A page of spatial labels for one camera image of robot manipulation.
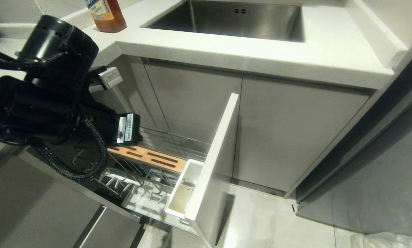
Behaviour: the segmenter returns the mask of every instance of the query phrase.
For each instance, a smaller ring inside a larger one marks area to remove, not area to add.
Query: barcode label
[[[132,120],[134,114],[127,114],[126,116],[126,129],[125,129],[125,141],[131,141],[132,139]]]
[[[125,121],[126,117],[122,116],[119,119],[119,132],[117,133],[117,143],[123,143],[125,137]]]

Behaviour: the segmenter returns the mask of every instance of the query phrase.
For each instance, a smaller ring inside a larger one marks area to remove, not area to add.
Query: plastic bottle
[[[117,0],[85,0],[97,28],[105,33],[117,33],[126,28]]]

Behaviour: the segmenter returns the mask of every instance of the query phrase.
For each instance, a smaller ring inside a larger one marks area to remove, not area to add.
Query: sticker
[[[125,137],[126,117],[122,116],[119,119],[119,132],[117,133],[117,143],[123,143]]]
[[[106,0],[85,0],[88,10],[94,20],[112,20],[113,13]]]
[[[127,114],[126,116],[126,129],[125,129],[125,141],[131,141],[132,139],[132,120],[134,114]]]

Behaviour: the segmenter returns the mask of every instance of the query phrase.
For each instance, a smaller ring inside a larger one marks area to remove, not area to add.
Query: stainless steel sink
[[[279,41],[304,40],[301,8],[278,4],[188,0],[147,28]]]

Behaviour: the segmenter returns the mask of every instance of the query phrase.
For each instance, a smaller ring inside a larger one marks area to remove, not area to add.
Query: pull-out drawer
[[[116,163],[100,182],[118,190],[123,207],[196,234],[213,247],[233,170],[238,98],[231,94],[211,144],[143,129],[144,146],[156,151],[148,152],[155,159],[137,149],[126,152],[137,160],[111,150]],[[179,159],[187,161],[182,170],[173,164]]]

